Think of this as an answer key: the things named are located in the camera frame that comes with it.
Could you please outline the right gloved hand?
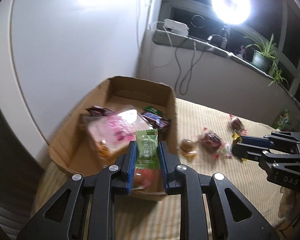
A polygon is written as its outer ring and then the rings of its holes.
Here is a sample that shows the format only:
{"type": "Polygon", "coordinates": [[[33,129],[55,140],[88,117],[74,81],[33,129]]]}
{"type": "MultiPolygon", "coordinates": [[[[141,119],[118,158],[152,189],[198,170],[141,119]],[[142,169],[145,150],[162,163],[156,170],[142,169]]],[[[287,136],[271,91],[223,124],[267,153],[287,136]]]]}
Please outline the right gloved hand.
{"type": "Polygon", "coordinates": [[[280,193],[282,196],[278,210],[278,217],[290,219],[294,217],[298,210],[297,205],[300,203],[300,192],[281,187],[280,193]]]}

